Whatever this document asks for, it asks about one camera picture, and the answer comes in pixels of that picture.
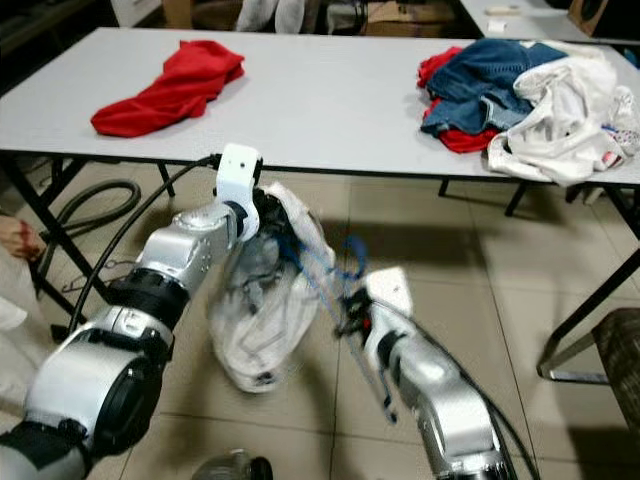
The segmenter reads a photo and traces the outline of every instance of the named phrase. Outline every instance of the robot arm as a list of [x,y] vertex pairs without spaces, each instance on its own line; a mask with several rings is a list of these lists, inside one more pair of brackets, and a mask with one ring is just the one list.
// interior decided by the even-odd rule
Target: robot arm
[[260,163],[254,149],[228,145],[215,202],[154,232],[131,273],[112,285],[111,305],[47,359],[23,422],[0,436],[3,480],[79,480],[144,436],[184,308],[210,266],[258,230]]
[[414,414],[435,477],[515,478],[484,399],[423,337],[410,320],[412,309],[400,268],[369,274],[365,289],[347,301],[351,322],[359,325],[350,331],[362,333],[367,363],[383,381],[383,372],[390,374]]

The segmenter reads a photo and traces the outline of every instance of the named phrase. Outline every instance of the red cloth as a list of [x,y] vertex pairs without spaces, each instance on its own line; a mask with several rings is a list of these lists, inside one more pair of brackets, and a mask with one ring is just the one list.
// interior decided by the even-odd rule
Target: red cloth
[[462,48],[460,47],[451,47],[446,52],[434,55],[420,63],[420,68],[418,68],[418,86],[420,88],[426,87],[427,82],[431,80],[431,77],[436,73],[436,70],[446,64],[461,51]]
[[[418,87],[425,88],[436,70],[445,65],[449,60],[451,60],[461,51],[462,48],[460,47],[451,47],[446,52],[439,55],[434,55],[433,57],[428,58],[427,60],[424,60],[422,63],[420,63],[420,68],[418,69]],[[425,118],[427,118],[431,111],[441,101],[442,99],[440,98],[434,98],[431,102],[431,105],[429,105],[429,108],[424,111],[422,119],[424,120]],[[469,153],[477,152],[487,148],[489,142],[491,142],[491,139],[498,133],[500,133],[500,130],[496,128],[487,128],[477,135],[471,135],[458,129],[451,129],[441,132],[438,135],[438,138],[449,150],[453,152]]]
[[200,117],[207,102],[241,77],[244,57],[209,40],[181,41],[163,73],[133,98],[100,109],[91,123],[98,133],[137,137],[184,118]]

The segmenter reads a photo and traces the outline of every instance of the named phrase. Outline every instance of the black metal table frame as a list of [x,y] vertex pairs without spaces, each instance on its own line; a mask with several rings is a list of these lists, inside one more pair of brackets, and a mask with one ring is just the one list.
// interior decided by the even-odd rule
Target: black metal table frame
[[[98,161],[104,163],[152,163],[158,166],[160,175],[163,182],[169,179],[166,165],[188,165],[190,161],[183,160],[167,160],[167,159],[151,159],[151,158],[129,158],[129,157],[111,157],[100,155],[79,155],[79,154],[60,154],[60,153],[47,153],[47,152],[1,152],[5,158],[0,158],[0,168],[2,168],[20,194],[24,197],[29,206],[33,209],[34,213],[42,221],[45,227],[49,230],[51,235],[56,239],[56,242],[62,247],[62,249],[69,255],[71,260],[76,264],[78,269],[85,277],[88,277],[93,270],[93,267],[89,264],[87,259],[82,255],[78,247],[73,243],[73,240],[67,235],[64,228],[57,221],[55,216],[49,210],[51,203],[60,195],[60,193],[66,188],[67,185],[75,178],[89,161]],[[42,193],[38,194],[33,186],[29,183],[26,176],[20,171],[16,162],[12,161],[12,156],[48,156],[53,159],[52,168],[52,183]],[[71,158],[71,163],[63,168],[63,160]],[[296,168],[296,167],[273,167],[269,165],[264,166],[265,170],[283,171],[283,172],[300,172],[300,173],[323,173],[323,174],[337,174],[337,175],[354,175],[354,176],[368,176],[368,177],[396,177],[396,178],[422,178],[430,180],[441,180],[442,184],[438,194],[444,196],[447,191],[449,181],[464,181],[464,182],[478,182],[478,183],[519,183],[518,188],[507,207],[505,214],[512,216],[514,209],[517,207],[518,202],[528,187],[535,185],[548,185],[535,182],[522,181],[513,177],[495,176],[495,177],[478,177],[478,176],[444,176],[442,174],[403,174],[403,173],[389,173],[389,172],[375,172],[375,171],[351,171],[351,170],[339,170],[339,169],[309,169],[309,168]],[[589,187],[602,187],[606,191],[607,195],[611,199],[613,205],[616,207],[625,223],[629,226],[636,238],[640,239],[640,185],[636,183],[599,183],[587,182],[583,186]],[[628,200],[622,195],[622,189],[628,188],[634,191],[634,201],[629,203]],[[579,188],[568,191],[567,201],[573,201],[577,197]],[[173,188],[168,189],[168,193],[171,197],[175,196]],[[640,249],[637,249],[635,253],[626,260],[618,270],[616,270],[585,302],[578,307],[573,314],[567,318],[563,323],[556,328],[551,337],[547,341],[543,355],[540,359],[540,363],[553,356],[560,341],[571,332],[576,326],[578,326],[593,310],[598,307],[606,298],[613,293],[622,283],[624,283],[638,268],[640,267]],[[37,278],[36,282],[45,290],[45,292],[54,298],[58,304],[65,310],[72,310],[71,304],[60,295],[55,288],[53,288],[46,279]],[[105,284],[98,280],[95,284],[95,288],[101,297],[105,297],[107,287]]]

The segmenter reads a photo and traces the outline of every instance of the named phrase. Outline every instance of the floor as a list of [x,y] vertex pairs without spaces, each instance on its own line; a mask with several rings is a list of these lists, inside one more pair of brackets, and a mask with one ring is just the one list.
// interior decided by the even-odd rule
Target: floor
[[[143,195],[160,184],[152,166],[90,165],[54,207],[114,177],[135,179]],[[319,215],[341,262],[354,264],[340,246],[347,234],[356,234],[368,245],[371,269],[406,270],[418,321],[506,412],[544,479],[640,477],[640,457],[611,390],[552,384],[535,372],[554,325],[637,248],[607,199],[593,207],[568,205],[561,189],[536,188],[514,218],[505,218],[513,185],[453,182],[450,195],[439,198],[433,181],[265,173],[262,183],[273,180]],[[175,212],[209,201],[214,183],[208,170],[181,180],[177,197],[162,197],[141,219],[105,275],[121,275],[146,236]],[[104,211],[122,198],[103,194],[84,213]],[[0,197],[5,208],[12,202],[20,208],[11,192]],[[38,223],[28,208],[20,214]],[[91,261],[119,223],[78,239]],[[82,285],[78,276],[57,254],[49,279],[71,300]],[[385,422],[348,349],[332,337],[326,314],[311,327],[277,391],[250,396],[236,390],[214,359],[208,336],[206,305],[215,276],[177,327],[174,361],[151,430],[130,452],[99,464],[90,480],[187,480],[209,457],[238,447],[269,458],[277,480],[433,478],[410,412],[398,403],[399,424]],[[41,305],[53,323],[67,321],[48,298]],[[99,306],[90,297],[86,312]],[[640,306],[640,276],[619,288],[592,323],[619,306]],[[592,351],[575,363],[602,368]],[[0,417],[0,425],[11,422]],[[522,468],[520,459],[516,464]]]

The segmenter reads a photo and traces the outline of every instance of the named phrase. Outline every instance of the white table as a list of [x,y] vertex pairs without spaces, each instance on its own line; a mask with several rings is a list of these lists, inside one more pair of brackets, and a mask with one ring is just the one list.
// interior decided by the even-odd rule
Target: white table
[[[246,75],[203,117],[135,139],[98,135],[93,113],[148,86],[182,39],[217,40],[245,55]],[[98,29],[0,99],[0,151],[188,162],[236,142],[257,148],[266,168],[495,179],[480,154],[452,154],[419,130],[418,64],[468,43]],[[607,55],[640,98],[635,69]],[[639,178],[631,164],[593,180]]]
[[[640,45],[637,40],[589,37],[569,19],[568,11],[551,8],[545,0],[460,0],[482,35],[518,40],[553,39],[566,42]],[[517,6],[518,16],[489,16],[487,8]],[[489,29],[490,19],[506,23],[504,31]]]

